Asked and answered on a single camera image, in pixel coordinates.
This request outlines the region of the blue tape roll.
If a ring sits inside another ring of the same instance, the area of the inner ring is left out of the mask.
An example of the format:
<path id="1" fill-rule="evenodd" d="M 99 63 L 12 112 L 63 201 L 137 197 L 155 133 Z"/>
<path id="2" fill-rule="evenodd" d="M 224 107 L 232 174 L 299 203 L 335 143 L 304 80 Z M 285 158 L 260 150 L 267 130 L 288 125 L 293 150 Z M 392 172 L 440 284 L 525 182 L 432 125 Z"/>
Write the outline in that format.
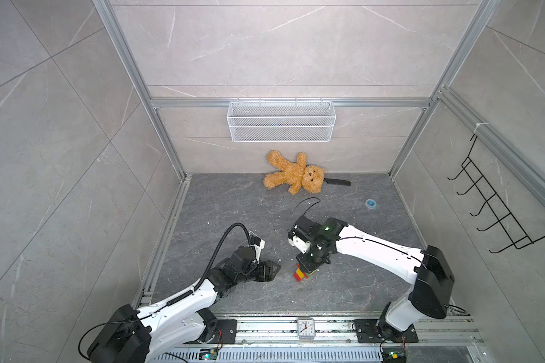
<path id="1" fill-rule="evenodd" d="M 373 199 L 366 200 L 366 207 L 371 210 L 375 210 L 377 203 Z"/>

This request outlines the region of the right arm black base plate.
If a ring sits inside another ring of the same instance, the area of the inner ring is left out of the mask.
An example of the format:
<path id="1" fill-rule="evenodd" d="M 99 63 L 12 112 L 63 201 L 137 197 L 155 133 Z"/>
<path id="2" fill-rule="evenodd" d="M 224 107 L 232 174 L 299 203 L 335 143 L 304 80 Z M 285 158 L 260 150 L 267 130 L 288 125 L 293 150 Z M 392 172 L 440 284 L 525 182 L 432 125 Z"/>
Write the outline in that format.
<path id="1" fill-rule="evenodd" d="M 397 331 L 379 319 L 355 319 L 352 324 L 359 343 L 418 343 L 419 338 L 413 325 L 405 331 Z"/>

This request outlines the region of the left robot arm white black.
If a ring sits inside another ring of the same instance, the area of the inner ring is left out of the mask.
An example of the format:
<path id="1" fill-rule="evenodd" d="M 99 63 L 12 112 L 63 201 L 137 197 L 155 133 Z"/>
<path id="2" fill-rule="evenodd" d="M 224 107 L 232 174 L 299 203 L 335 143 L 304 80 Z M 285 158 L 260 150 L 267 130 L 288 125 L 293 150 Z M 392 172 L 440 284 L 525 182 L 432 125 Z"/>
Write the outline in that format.
<path id="1" fill-rule="evenodd" d="M 212 267 L 206 278 L 160 302 L 117 309 L 86 351 L 90 362 L 150 362 L 177 345 L 216 334 L 210 307 L 245 282 L 273 281 L 281 266 L 260 258 L 260 244 L 240 246 Z"/>

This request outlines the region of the black comb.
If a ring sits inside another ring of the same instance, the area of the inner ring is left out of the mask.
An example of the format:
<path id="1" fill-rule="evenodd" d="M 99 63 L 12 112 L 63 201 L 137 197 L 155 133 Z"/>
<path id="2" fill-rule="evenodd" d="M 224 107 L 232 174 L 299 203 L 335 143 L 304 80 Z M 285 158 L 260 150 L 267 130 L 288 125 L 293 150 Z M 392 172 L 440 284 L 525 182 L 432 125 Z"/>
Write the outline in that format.
<path id="1" fill-rule="evenodd" d="M 341 185 L 341 186 L 351 186 L 351 181 L 337 179 L 337 178 L 325 178 L 324 182 L 328 185 Z"/>

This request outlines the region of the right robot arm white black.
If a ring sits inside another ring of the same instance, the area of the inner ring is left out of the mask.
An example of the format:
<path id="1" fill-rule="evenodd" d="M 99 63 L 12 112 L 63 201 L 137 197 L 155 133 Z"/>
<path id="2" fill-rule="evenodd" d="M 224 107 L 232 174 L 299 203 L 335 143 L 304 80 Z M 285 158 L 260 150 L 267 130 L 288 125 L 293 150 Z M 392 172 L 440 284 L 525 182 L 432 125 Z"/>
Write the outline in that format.
<path id="1" fill-rule="evenodd" d="M 419 320 L 442 320 L 448 316 L 456 279 L 438 247 L 408 247 L 364 232 L 340 219 L 328 218 L 319 223 L 307 216 L 298 217 L 289 228 L 287 239 L 298 251 L 297 280 L 329 264 L 334 255 L 343 255 L 404 281 L 407 290 L 386 303 L 372 328 L 373 334 L 381 340 L 401 342 Z"/>

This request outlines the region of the brown teddy bear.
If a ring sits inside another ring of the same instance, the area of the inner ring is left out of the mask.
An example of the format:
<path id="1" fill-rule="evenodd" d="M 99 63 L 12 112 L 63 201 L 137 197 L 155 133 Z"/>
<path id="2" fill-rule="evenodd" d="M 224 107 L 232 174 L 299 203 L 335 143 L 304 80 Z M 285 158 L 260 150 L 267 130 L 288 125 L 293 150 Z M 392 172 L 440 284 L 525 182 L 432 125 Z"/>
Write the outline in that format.
<path id="1" fill-rule="evenodd" d="M 277 172 L 268 174 L 263 184 L 272 189 L 287 184 L 289 193 L 296 195 L 302 188 L 312 194 L 318 194 L 322 190 L 325 179 L 325 169 L 320 166 L 308 165 L 307 154 L 300 152 L 297 161 L 292 163 L 276 150 L 267 155 L 268 163 L 278 169 Z"/>

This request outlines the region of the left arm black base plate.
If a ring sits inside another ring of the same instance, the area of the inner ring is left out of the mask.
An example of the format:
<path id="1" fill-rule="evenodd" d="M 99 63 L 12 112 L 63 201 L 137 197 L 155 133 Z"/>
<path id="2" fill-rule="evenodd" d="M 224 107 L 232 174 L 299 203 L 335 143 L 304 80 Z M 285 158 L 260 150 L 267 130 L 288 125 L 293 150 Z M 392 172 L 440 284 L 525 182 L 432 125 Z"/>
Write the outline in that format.
<path id="1" fill-rule="evenodd" d="M 210 323 L 198 338 L 198 343 L 234 344 L 236 342 L 238 321 L 235 319 L 217 320 Z"/>

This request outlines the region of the small white desk clock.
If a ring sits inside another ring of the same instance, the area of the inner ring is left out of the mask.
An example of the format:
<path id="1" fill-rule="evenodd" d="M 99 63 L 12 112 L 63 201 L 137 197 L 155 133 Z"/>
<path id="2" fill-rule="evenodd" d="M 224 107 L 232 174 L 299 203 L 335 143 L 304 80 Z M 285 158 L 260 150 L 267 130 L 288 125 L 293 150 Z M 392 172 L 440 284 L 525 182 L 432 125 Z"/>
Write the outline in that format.
<path id="1" fill-rule="evenodd" d="M 300 318 L 297 320 L 297 332 L 300 340 L 314 340 L 316 337 L 316 327 L 314 319 Z"/>

